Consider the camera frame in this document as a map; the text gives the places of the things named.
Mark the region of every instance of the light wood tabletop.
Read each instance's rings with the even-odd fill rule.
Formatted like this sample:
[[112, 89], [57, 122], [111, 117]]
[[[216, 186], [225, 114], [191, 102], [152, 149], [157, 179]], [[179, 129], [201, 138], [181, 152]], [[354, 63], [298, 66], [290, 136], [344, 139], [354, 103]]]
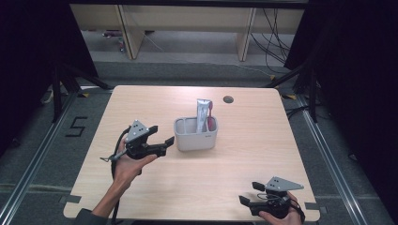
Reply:
[[[232, 97], [225, 103], [224, 97]], [[252, 182], [265, 184], [273, 176], [299, 183], [292, 190], [307, 221], [319, 220], [307, 173], [278, 92], [268, 88], [194, 86], [117, 86], [88, 149], [71, 192], [82, 197], [68, 202], [67, 218], [81, 208], [93, 209], [112, 183], [110, 156], [121, 132], [138, 119], [159, 126], [147, 143], [164, 143], [175, 136], [179, 117], [196, 115], [196, 99], [213, 101], [218, 121], [215, 147], [181, 152], [176, 143], [146, 165], [120, 200], [118, 218], [202, 221], [261, 221], [239, 202], [239, 195], [256, 200], [260, 191]]]

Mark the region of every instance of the white desk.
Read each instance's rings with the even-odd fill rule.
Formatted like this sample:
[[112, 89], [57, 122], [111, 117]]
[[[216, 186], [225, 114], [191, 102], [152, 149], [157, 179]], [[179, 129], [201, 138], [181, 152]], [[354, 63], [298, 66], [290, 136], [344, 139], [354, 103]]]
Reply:
[[[225, 96], [233, 103], [223, 102]], [[279, 94], [274, 89], [230, 87], [118, 86], [102, 116], [64, 214], [75, 218], [81, 208], [92, 209], [112, 183], [110, 156], [115, 143], [134, 119], [159, 126], [148, 143], [164, 143], [174, 136], [178, 117], [196, 115], [196, 99], [213, 100], [212, 115], [219, 131], [213, 149], [180, 152], [176, 144], [144, 167], [120, 201], [119, 218], [159, 220], [256, 221], [238, 195], [254, 200], [259, 191], [252, 181], [266, 183], [280, 176], [304, 186], [294, 190], [308, 221], [319, 220], [299, 150]]]

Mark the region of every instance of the sleeve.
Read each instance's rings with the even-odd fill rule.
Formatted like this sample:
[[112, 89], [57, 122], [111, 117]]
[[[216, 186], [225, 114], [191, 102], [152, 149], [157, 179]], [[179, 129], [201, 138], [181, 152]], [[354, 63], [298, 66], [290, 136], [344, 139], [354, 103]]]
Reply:
[[75, 225], [106, 225], [107, 217], [99, 217], [91, 213], [88, 209], [81, 209], [73, 224]]

